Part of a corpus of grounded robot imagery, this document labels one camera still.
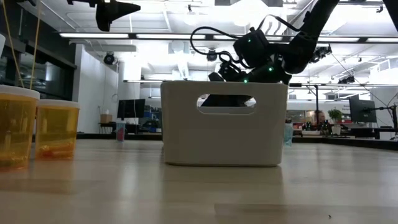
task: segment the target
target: computer screen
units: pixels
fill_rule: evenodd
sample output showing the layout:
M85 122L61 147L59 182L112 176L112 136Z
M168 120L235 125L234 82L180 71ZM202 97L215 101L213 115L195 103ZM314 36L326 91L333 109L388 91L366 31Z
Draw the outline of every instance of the computer screen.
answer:
M366 111L366 109L374 107L375 107L374 101L350 98L349 109L351 110L352 122L376 123L377 122L376 111Z
M119 100L118 118L143 118L145 99L140 100Z

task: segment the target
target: table surface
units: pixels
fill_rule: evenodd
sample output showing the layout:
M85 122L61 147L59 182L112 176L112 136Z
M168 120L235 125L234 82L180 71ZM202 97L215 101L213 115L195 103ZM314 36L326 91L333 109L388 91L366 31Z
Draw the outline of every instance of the table surface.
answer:
M78 140L74 161L2 172L2 223L398 222L395 152L294 144L275 168L174 167L161 148Z

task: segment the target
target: potted plant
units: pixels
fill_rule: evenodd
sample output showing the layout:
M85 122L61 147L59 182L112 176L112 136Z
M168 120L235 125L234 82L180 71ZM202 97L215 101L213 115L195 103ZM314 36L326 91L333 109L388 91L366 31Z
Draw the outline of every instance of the potted plant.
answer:
M333 126L331 127L332 133L340 135L341 126L337 125L337 121L341 120L341 118L343 117L343 113L335 108L333 110L328 111L328 114L330 119L333 120Z

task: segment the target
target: plastic cup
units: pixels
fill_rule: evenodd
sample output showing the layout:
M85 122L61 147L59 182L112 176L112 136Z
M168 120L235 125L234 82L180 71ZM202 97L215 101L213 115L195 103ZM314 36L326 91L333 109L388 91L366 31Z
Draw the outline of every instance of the plastic cup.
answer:
M40 93L0 85L0 170L26 168Z
M118 142L123 142L125 134L126 134L126 122L125 121L117 121L116 122L116 140L118 140Z
M35 158L73 159L79 103L40 100L37 105Z

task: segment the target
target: cardboard box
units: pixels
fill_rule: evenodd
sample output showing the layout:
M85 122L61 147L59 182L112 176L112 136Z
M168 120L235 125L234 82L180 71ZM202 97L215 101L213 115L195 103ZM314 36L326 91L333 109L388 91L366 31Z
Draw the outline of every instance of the cardboard box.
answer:
M109 123L109 122L112 122L112 115L101 114L101 123Z

